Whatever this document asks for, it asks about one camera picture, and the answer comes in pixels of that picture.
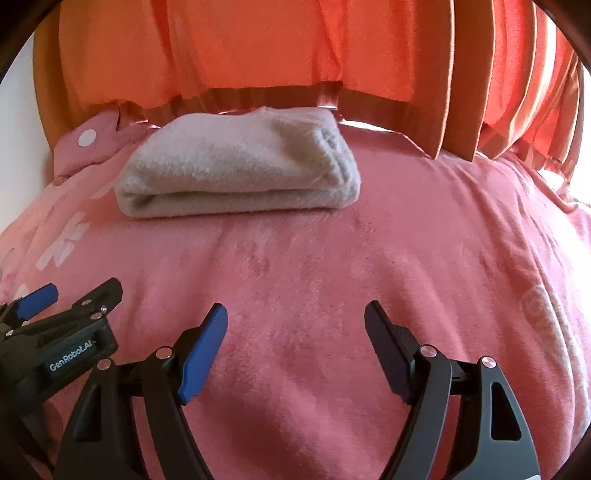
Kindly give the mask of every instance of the pink blanket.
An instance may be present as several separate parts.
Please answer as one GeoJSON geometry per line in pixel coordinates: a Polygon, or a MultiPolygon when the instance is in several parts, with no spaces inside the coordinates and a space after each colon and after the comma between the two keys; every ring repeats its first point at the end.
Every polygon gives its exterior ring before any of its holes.
{"type": "MultiPolygon", "coordinates": [[[[109,318],[120,363],[172,344],[223,303],[228,335],[185,409],[219,480],[379,477],[408,410],[363,329],[377,299],[447,356],[497,359],[549,477],[591,417],[590,210],[563,203],[514,157],[433,161],[397,134],[343,134],[363,184],[339,211],[132,220],[112,186],[137,144],[87,158],[2,234],[2,299],[54,282],[53,312],[118,277],[124,300],[109,318]]],[[[64,141],[76,155],[57,163],[86,155],[75,138],[64,141]]],[[[83,381],[52,399],[64,421],[83,381]]],[[[138,424],[159,479],[145,416],[138,424]]]]}

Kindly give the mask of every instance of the curtain pleat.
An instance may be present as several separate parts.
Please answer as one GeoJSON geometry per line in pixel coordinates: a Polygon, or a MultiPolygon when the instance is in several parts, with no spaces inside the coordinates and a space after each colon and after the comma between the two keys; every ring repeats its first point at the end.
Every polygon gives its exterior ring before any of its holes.
{"type": "Polygon", "coordinates": [[[455,2],[455,42],[443,148],[472,159],[484,120],[495,52],[493,3],[455,2]]]}
{"type": "Polygon", "coordinates": [[[515,120],[534,74],[535,5],[530,0],[494,0],[495,54],[491,87],[478,150],[489,158],[503,153],[512,142],[515,120]]]}
{"type": "Polygon", "coordinates": [[[567,177],[582,130],[578,65],[531,0],[64,0],[34,48],[52,146],[108,103],[161,125],[324,106],[433,158],[511,149],[567,177]]]}
{"type": "Polygon", "coordinates": [[[403,133],[436,158],[449,110],[451,0],[349,1],[347,28],[339,112],[403,133]]]}

